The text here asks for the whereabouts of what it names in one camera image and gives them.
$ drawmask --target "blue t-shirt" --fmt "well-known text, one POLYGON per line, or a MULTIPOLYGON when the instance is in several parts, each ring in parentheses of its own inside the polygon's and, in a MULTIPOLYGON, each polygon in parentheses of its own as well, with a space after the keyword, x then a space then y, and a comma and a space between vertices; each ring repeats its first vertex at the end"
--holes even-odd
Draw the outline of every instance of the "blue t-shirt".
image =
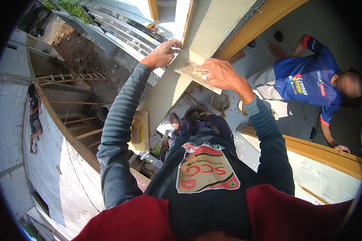
POLYGON ((315 54, 275 62, 276 89, 283 99, 322 106, 320 121, 328 126, 342 101, 342 94, 330 82, 340 70, 330 50, 313 37, 307 35, 303 46, 315 54))

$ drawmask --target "person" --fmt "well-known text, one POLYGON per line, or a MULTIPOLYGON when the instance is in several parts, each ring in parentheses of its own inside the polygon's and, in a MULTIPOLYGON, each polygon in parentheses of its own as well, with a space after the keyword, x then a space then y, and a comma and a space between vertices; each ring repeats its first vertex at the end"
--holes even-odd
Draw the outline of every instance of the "person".
POLYGON ((34 138, 39 140, 39 136, 43 133, 42 125, 39 121, 39 108, 41 102, 36 98, 37 89, 34 84, 28 87, 29 104, 30 104, 30 125, 31 125, 31 138, 30 138, 30 153, 36 154, 33 150, 34 138))
POLYGON ((142 193, 129 171, 130 126, 150 72, 178 52, 171 46, 180 48, 181 42, 172 39, 154 49, 115 98, 97 153, 106 210, 73 240, 314 240, 333 235, 351 202, 316 206, 293 197, 292 169, 276 121, 227 61, 208 59, 198 70, 208 72, 204 78, 213 86, 241 97, 260 140, 257 173, 237 158, 223 118, 187 116, 172 122, 183 131, 173 136, 163 167, 142 193))
POLYGON ((348 147, 334 142, 329 125, 343 94, 348 98, 361 96, 362 78, 356 69, 341 72, 330 50, 318 40, 303 35, 291 57, 276 61, 247 80, 264 99, 296 99, 321 106, 320 128, 328 145, 341 155, 350 153, 348 147), (314 55, 299 57, 305 48, 314 55))

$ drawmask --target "dirt ground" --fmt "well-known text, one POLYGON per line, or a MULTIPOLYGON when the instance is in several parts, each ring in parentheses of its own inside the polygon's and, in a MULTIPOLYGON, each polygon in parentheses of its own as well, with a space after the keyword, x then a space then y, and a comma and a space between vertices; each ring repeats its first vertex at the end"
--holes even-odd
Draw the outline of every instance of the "dirt ground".
MULTIPOLYGON (((70 25, 56 15, 53 15, 45 25, 44 35, 40 39, 53 45, 67 66, 75 73, 101 73, 106 78, 110 78, 108 81, 86 81, 95 94, 89 99, 91 102, 113 103, 118 90, 122 88, 138 64, 137 60, 121 49, 115 56, 111 56, 86 37, 77 35, 70 25), (124 64, 126 58, 129 59, 127 67, 124 64)), ((146 84, 140 102, 151 88, 146 84)))

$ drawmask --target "foot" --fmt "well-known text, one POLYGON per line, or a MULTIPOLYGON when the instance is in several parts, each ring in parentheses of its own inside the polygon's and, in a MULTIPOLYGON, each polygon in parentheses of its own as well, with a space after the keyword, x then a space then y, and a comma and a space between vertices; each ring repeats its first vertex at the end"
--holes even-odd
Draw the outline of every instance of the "foot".
POLYGON ((177 115, 175 113, 172 113, 169 118, 170 125, 173 127, 173 129, 178 129, 180 126, 180 120, 178 119, 177 115))

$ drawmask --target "pipe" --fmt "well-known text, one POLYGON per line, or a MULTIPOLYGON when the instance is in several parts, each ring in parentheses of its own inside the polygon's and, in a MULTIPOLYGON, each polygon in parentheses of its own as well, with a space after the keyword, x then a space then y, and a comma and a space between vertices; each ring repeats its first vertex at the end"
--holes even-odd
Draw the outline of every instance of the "pipe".
POLYGON ((111 104, 104 104, 98 109, 98 118, 101 121, 104 122, 106 120, 106 117, 107 117, 108 112, 110 111, 110 108, 111 108, 111 104))

